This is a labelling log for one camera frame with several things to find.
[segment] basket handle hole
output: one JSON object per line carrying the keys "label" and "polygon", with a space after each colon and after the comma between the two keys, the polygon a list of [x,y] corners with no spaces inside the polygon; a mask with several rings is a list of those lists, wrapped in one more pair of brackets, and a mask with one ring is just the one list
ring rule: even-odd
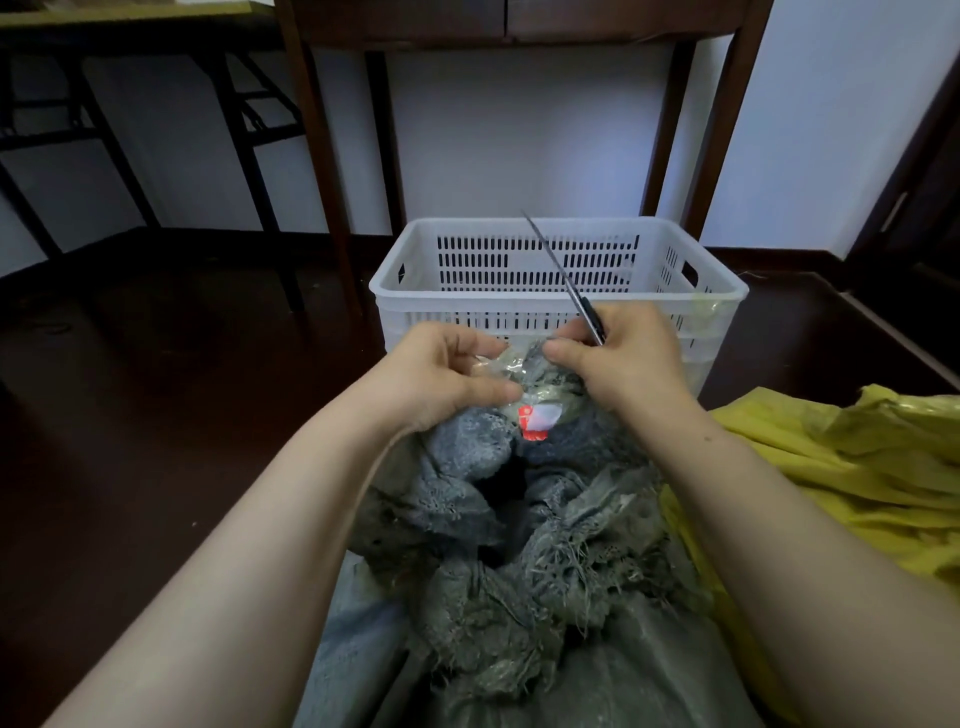
{"label": "basket handle hole", "polygon": [[684,274],[684,278],[690,281],[690,285],[692,285],[694,288],[697,287],[697,283],[700,281],[700,274],[697,273],[696,268],[684,261],[684,269],[681,271],[681,273]]}

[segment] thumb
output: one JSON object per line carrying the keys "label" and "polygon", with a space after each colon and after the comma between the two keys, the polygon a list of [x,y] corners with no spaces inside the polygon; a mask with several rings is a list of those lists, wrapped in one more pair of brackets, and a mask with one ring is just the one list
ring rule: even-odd
{"label": "thumb", "polygon": [[572,339],[550,339],[543,342],[543,355],[554,364],[572,369],[578,375],[584,375],[584,366],[590,348]]}
{"label": "thumb", "polygon": [[494,376],[460,376],[459,407],[498,407],[519,400],[523,388],[515,381]]}

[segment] white wall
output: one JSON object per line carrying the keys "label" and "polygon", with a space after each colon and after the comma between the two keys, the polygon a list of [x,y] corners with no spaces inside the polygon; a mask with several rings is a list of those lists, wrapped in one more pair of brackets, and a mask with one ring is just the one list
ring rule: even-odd
{"label": "white wall", "polygon": [[[683,209],[728,42],[698,47],[661,215]],[[777,0],[703,242],[845,255],[958,50],[955,0]],[[658,45],[391,54],[409,216],[636,214],[669,55]],[[282,54],[256,59],[289,88]],[[316,59],[352,228],[386,233],[362,56]],[[163,225],[259,228],[190,59],[92,60],[86,72]],[[17,77],[34,94],[58,82],[39,61]],[[304,140],[257,154],[281,227],[325,231]],[[66,249],[139,222],[97,142],[3,161]],[[0,274],[40,259],[0,202]]]}
{"label": "white wall", "polygon": [[701,240],[846,255],[958,51],[957,0],[777,0]]}

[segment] forearm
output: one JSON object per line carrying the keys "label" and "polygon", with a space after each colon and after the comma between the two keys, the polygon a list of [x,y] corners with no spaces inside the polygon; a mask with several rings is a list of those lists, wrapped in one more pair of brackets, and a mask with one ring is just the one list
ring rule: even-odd
{"label": "forearm", "polygon": [[49,725],[289,725],[394,435],[364,410],[354,385],[304,425]]}
{"label": "forearm", "polygon": [[626,419],[807,717],[956,724],[950,599],[855,538],[692,400],[628,407]]}

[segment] wooden table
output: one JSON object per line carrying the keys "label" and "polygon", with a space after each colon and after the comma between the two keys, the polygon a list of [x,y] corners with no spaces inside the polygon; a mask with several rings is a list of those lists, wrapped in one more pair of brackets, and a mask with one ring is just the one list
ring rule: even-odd
{"label": "wooden table", "polygon": [[773,0],[276,0],[317,185],[342,277],[349,224],[311,45],[363,50],[391,227],[405,224],[384,50],[673,42],[640,214],[657,212],[698,40],[733,34],[710,111],[683,226],[699,237],[750,81]]}
{"label": "wooden table", "polygon": [[[256,161],[254,148],[303,134],[300,110],[251,60],[249,51],[281,47],[274,9],[248,0],[193,5],[124,5],[72,11],[9,12],[0,14],[0,152],[80,139],[100,139],[127,187],[145,225],[159,227],[150,202],[117,142],[83,72],[88,56],[187,54],[209,76],[227,122],[253,204],[263,230],[279,233],[270,196]],[[53,56],[67,79],[66,98],[18,100],[12,86],[13,54]],[[251,71],[261,88],[240,93],[233,86],[227,54]],[[268,127],[248,103],[275,99],[292,121]],[[68,128],[47,133],[20,133],[17,109],[63,107]],[[86,125],[83,111],[90,120]],[[10,201],[40,249],[51,259],[60,246],[43,225],[16,181],[0,163],[0,190]],[[265,255],[272,261],[292,310],[303,309],[303,298],[293,266],[278,235],[268,235]]]}

